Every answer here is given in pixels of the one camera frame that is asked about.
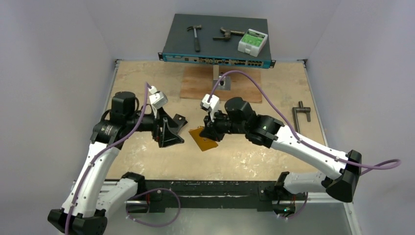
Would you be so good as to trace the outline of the black credit card stack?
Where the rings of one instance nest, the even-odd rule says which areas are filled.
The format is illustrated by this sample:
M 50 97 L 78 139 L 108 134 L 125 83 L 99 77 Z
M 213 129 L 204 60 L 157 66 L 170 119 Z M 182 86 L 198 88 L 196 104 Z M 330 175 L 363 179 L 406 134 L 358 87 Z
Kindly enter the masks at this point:
M 173 121 L 177 125 L 176 129 L 178 130 L 178 132 L 188 123 L 186 118 L 179 114 L 175 114 L 175 116 L 173 117 Z

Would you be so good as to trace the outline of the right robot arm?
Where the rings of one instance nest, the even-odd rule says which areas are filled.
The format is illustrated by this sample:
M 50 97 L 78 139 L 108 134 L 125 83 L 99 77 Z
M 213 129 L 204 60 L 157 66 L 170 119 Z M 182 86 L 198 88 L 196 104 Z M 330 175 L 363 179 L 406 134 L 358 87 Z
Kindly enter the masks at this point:
M 256 145 L 282 151 L 315 167 L 317 173 L 282 173 L 275 185 L 276 196 L 287 199 L 303 192 L 326 192 L 332 198 L 350 203 L 362 172 L 362 154 L 343 152 L 315 142 L 269 115 L 257 114 L 250 103 L 234 97 L 219 109 L 219 98 L 208 94 L 200 103 L 207 112 L 201 138 L 220 142 L 226 134 L 243 134 Z

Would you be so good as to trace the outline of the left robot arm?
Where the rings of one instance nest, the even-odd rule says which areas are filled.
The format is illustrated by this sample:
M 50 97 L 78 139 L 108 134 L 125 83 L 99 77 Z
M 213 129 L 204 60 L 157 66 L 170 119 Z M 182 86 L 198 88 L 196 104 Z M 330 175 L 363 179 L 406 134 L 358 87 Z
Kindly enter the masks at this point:
M 159 197 L 165 188 L 148 189 L 144 176 L 125 173 L 105 195 L 101 195 L 107 173 L 124 142 L 135 132 L 150 132 L 160 148 L 184 142 L 179 131 L 187 124 L 185 117 L 171 117 L 163 109 L 166 96 L 147 91 L 144 105 L 132 92 L 118 92 L 92 131 L 86 161 L 68 198 L 59 209 L 52 209 L 48 221 L 66 235 L 101 235 L 112 213 L 127 200 L 144 201 L 149 208 L 152 196 Z

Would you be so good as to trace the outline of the orange leather card holder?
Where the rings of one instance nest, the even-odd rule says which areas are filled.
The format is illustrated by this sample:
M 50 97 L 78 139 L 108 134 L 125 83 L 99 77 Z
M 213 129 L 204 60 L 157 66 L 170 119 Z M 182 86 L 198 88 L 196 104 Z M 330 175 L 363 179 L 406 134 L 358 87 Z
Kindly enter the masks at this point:
M 191 135 L 191 137 L 193 138 L 193 140 L 195 141 L 195 143 L 197 144 L 197 146 L 199 147 L 199 149 L 204 152 L 213 148 L 218 147 L 218 143 L 210 140 L 208 138 L 205 137 L 201 137 L 200 134 L 203 131 L 203 127 L 199 126 L 196 129 L 191 129 L 189 130 L 189 134 Z

